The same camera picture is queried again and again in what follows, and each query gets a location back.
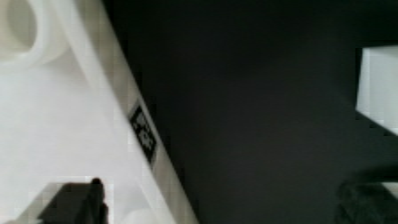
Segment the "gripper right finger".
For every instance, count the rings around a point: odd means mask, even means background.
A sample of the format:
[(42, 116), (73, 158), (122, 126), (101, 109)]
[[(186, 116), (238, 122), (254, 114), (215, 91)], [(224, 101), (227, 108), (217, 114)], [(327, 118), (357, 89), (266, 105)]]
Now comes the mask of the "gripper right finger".
[(339, 187), (334, 223), (398, 224), (398, 199), (378, 183)]

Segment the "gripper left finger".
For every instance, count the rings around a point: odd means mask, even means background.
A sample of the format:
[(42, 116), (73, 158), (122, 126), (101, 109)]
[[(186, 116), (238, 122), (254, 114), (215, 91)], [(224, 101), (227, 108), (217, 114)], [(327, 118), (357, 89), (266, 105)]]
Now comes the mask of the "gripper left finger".
[(105, 186), (98, 178), (89, 183), (66, 183), (37, 216), (41, 224), (108, 224)]

